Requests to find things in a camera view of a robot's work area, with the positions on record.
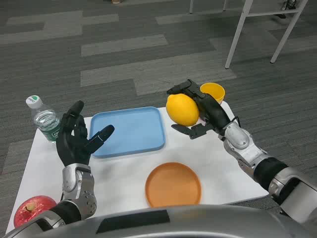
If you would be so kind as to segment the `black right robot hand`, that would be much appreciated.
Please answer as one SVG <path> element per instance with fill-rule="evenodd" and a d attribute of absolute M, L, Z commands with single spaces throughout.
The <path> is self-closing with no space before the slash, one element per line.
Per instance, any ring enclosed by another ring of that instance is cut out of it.
<path fill-rule="evenodd" d="M 188 135 L 191 139 L 203 136 L 209 130 L 224 135 L 224 128 L 230 124 L 231 120 L 225 110 L 211 95 L 201 92 L 198 84 L 190 79 L 167 90 L 168 95 L 176 95 L 178 93 L 183 93 L 194 100 L 198 106 L 199 116 L 205 124 L 200 123 L 191 128 L 184 125 L 173 124 L 171 126 L 172 128 Z"/>

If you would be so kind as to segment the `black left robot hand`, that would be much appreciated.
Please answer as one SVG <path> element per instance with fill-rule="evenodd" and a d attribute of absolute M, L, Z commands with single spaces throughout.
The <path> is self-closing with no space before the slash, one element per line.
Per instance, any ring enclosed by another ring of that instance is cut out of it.
<path fill-rule="evenodd" d="M 110 124 L 88 139 L 86 124 L 81 115 L 83 107 L 84 102 L 79 100 L 62 116 L 56 149 L 65 167 L 72 166 L 88 172 L 91 155 L 113 134 L 114 126 Z"/>

